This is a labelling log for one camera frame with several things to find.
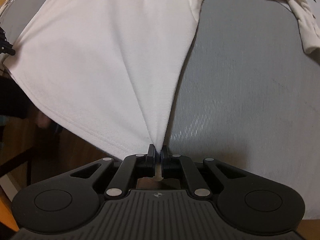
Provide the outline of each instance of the white cloth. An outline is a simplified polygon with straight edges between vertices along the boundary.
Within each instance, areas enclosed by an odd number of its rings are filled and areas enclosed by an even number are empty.
[[[5,60],[33,103],[124,158],[163,144],[203,0],[47,0]],[[320,47],[305,0],[287,0],[303,49]]]

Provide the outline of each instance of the circular pad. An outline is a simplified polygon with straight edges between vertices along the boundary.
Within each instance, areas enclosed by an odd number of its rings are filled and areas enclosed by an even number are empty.
[[[257,211],[270,212],[277,210],[281,206],[282,199],[274,192],[268,190],[256,190],[245,196],[245,202],[249,207]]]
[[[71,195],[63,190],[47,190],[35,198],[35,205],[43,211],[58,211],[66,208],[72,201]]]

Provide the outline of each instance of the fabric fold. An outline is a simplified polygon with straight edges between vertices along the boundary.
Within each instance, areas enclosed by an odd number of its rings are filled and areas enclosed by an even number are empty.
[[[47,0],[4,65],[42,112],[102,150],[159,151],[202,1]],[[306,0],[287,1],[305,53],[320,48]]]

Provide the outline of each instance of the ribbed surface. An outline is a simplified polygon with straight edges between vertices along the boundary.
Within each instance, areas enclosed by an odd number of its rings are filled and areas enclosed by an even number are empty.
[[[20,230],[13,240],[298,240],[294,232],[253,236],[226,224],[208,201],[190,198],[185,190],[132,190],[122,200],[105,203],[89,224],[61,235]]]

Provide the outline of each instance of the gray fabric surface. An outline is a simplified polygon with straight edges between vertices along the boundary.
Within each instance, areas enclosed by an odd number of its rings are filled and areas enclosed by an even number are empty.
[[[320,218],[320,68],[270,0],[205,0],[165,143],[296,189]]]
[[[10,3],[0,16],[1,27],[12,44],[31,21],[46,0],[15,0]]]

